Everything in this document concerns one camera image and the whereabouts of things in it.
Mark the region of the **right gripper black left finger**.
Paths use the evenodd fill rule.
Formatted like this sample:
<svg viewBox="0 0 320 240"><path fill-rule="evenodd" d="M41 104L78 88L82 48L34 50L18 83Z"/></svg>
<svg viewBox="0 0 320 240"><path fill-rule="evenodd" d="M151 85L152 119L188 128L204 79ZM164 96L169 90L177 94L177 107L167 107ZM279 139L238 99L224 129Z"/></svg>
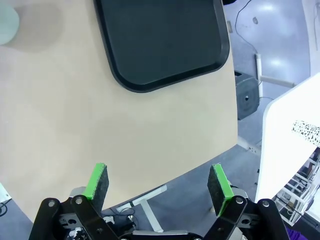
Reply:
<svg viewBox="0 0 320 240"><path fill-rule="evenodd" d="M101 217L109 187L107 166L97 163L83 192L64 202L44 199L35 217L30 240L118 240Z"/></svg>

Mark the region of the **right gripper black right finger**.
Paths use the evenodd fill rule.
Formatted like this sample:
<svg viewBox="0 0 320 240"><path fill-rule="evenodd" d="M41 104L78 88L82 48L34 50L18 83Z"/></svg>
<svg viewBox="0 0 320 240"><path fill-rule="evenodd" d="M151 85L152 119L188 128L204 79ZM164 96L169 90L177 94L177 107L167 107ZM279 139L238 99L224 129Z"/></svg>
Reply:
<svg viewBox="0 0 320 240"><path fill-rule="evenodd" d="M228 240L236 228L247 240L288 238L275 202L264 198L255 203L245 193L236 195L221 164L210 167L207 188L217 219L203 237L205 240Z"/></svg>

